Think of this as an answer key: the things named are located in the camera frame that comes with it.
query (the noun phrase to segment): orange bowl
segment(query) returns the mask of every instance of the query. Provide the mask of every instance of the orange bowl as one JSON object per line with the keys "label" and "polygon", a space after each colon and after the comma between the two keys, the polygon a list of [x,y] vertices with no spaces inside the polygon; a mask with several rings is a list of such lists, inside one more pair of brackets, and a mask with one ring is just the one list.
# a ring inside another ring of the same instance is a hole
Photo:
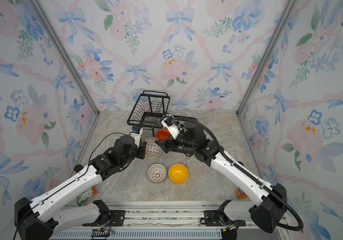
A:
{"label": "orange bowl", "polygon": [[155,134],[155,137],[158,140],[166,140],[170,135],[170,132],[166,128],[159,129]]}

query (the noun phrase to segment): yellow bowl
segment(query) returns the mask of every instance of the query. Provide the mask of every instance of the yellow bowl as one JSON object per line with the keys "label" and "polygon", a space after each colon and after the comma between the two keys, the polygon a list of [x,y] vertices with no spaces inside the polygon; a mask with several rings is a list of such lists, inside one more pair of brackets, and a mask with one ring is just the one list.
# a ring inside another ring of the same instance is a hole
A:
{"label": "yellow bowl", "polygon": [[174,164],[169,168],[169,178],[176,183],[184,182],[188,178],[188,170],[182,164]]}

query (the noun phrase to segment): robotic arm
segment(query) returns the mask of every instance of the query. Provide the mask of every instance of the robotic arm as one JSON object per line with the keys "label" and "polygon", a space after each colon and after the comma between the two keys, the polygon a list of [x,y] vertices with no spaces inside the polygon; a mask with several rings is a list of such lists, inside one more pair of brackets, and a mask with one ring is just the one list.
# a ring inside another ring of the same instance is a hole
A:
{"label": "robotic arm", "polygon": [[[198,121],[190,118],[166,117],[162,125],[171,135],[156,143],[165,153],[169,151],[193,154],[198,160],[227,176],[250,197],[254,207],[240,215],[235,202],[226,200],[218,209],[218,217],[224,225],[236,220],[253,220],[262,230],[272,233],[276,226],[293,231],[303,229],[298,214],[286,203],[286,189],[272,186],[237,161],[219,145],[214,134]],[[213,140],[207,139],[204,130]],[[15,204],[15,225],[22,240],[46,240],[51,235],[83,223],[106,226],[111,220],[107,205],[97,200],[87,206],[60,211],[60,209],[84,190],[96,185],[114,173],[123,171],[134,158],[144,159],[145,142],[140,142],[142,129],[133,127],[129,135],[115,141],[113,147],[91,160],[85,167],[77,165],[77,174],[56,188],[32,200],[22,198]],[[279,223],[286,210],[298,221],[297,227]]]}
{"label": "robotic arm", "polygon": [[102,200],[87,206],[60,211],[84,190],[123,171],[134,158],[144,159],[145,142],[140,142],[142,129],[133,127],[113,147],[92,159],[87,166],[77,165],[74,176],[32,200],[22,198],[15,203],[16,233],[22,240],[46,240],[51,235],[83,223],[105,226],[111,219],[109,208]]}
{"label": "robotic arm", "polygon": [[[272,233],[276,226],[292,231],[303,229],[301,218],[286,202],[286,189],[280,184],[273,186],[260,179],[235,161],[203,124],[191,118],[169,116],[163,119],[162,125],[170,132],[166,140],[156,141],[163,151],[193,154],[201,162],[227,176],[249,196],[255,205],[249,209],[251,215],[244,216],[243,220],[251,217],[258,227],[268,233]],[[206,138],[204,130],[213,140]],[[218,217],[222,224],[229,225],[239,220],[239,214],[234,214],[236,208],[235,203],[230,200],[220,206]],[[298,221],[297,227],[279,223],[286,210]]]}

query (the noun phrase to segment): bowl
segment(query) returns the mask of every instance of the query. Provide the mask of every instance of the bowl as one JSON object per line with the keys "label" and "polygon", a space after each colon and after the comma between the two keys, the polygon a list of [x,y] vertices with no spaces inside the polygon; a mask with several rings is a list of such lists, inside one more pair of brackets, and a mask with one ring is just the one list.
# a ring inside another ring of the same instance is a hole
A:
{"label": "bowl", "polygon": [[188,169],[182,164],[174,164],[169,168],[168,175],[173,182],[181,183],[188,178]]}
{"label": "bowl", "polygon": [[166,128],[159,129],[155,134],[155,137],[158,140],[166,140],[170,135],[170,132]]}
{"label": "bowl", "polygon": [[149,167],[147,176],[151,182],[159,183],[166,178],[166,168],[164,165],[156,163]]}
{"label": "bowl", "polygon": [[144,142],[147,142],[145,158],[156,159],[162,154],[162,148],[155,143],[157,140],[156,137],[145,137],[143,139]]}

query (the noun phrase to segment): black motor housing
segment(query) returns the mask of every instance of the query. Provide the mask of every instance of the black motor housing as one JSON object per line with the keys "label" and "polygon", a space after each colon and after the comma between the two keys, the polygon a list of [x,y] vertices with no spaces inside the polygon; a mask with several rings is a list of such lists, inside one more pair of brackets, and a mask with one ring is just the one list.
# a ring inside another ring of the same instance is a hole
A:
{"label": "black motor housing", "polygon": [[[273,192],[287,202],[286,189],[279,183],[274,186]],[[267,233],[272,233],[286,212],[285,207],[271,194],[259,205],[249,209],[253,222]]]}

